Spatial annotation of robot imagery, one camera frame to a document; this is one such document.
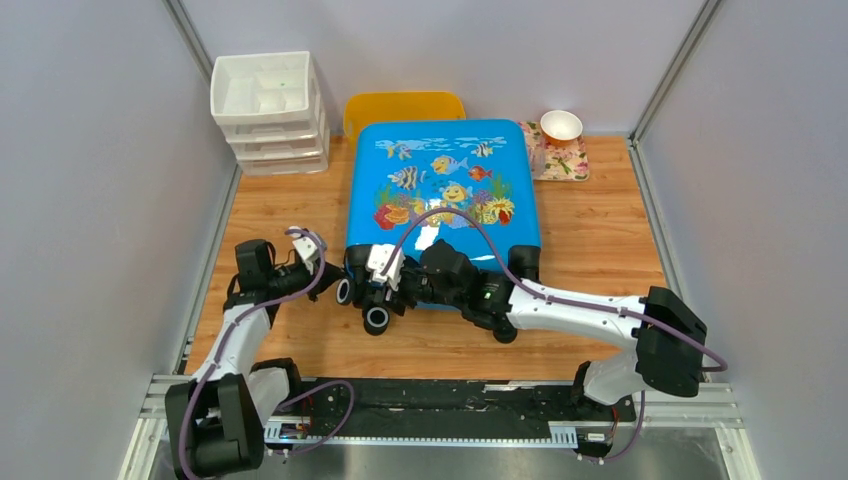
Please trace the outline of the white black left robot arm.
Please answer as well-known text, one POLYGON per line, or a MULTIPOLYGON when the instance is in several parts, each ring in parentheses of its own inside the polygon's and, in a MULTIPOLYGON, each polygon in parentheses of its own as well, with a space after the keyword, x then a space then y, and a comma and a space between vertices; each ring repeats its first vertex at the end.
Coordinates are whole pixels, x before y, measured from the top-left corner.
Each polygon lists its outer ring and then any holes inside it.
POLYGON ((260 361, 257 353, 284 302, 316 298, 343 271, 327 262, 315 232, 291 227, 295 257, 278 266, 263 239, 235 248, 237 272, 223 306, 221 330, 200 369, 165 396, 173 471, 179 479, 212 479, 254 470, 266 455, 264 426, 273 412, 304 405, 305 387, 290 358, 260 361))

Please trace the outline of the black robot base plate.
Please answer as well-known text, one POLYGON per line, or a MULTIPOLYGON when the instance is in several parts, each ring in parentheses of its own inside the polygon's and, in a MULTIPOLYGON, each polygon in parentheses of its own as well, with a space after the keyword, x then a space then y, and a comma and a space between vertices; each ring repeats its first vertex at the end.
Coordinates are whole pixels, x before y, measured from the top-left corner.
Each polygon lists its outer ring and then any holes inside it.
POLYGON ((611 431, 637 418, 632 398, 604 406, 578 399, 568 382, 322 377, 300 389, 308 397, 279 413, 319 437, 541 440, 552 422, 611 431))

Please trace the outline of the blue fish print suitcase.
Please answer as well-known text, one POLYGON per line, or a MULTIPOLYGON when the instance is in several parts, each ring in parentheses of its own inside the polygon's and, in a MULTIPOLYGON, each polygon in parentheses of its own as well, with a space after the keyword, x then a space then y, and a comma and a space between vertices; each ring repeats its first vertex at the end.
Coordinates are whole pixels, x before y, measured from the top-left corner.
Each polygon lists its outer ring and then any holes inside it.
POLYGON ((392 244, 418 260, 443 240, 481 270, 537 279, 541 233, 523 131, 510 120, 376 123, 355 147, 344 262, 345 301, 365 330, 397 315, 377 305, 370 247, 392 244))

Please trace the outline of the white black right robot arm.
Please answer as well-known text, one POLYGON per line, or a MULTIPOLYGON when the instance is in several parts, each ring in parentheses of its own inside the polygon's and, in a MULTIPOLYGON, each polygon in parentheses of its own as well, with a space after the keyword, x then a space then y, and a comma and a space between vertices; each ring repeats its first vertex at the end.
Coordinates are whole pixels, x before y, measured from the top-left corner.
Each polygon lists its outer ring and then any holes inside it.
POLYGON ((652 287, 643 297, 553 289, 517 278, 508 268, 481 270, 443 240, 418 260, 391 244, 374 245, 365 269, 388 299, 409 308, 450 307, 502 343, 514 341, 520 330, 547 330, 618 347, 611 358, 580 365, 570 404, 582 418, 596 418, 642 390, 682 398, 699 393, 707 328, 665 287, 652 287))

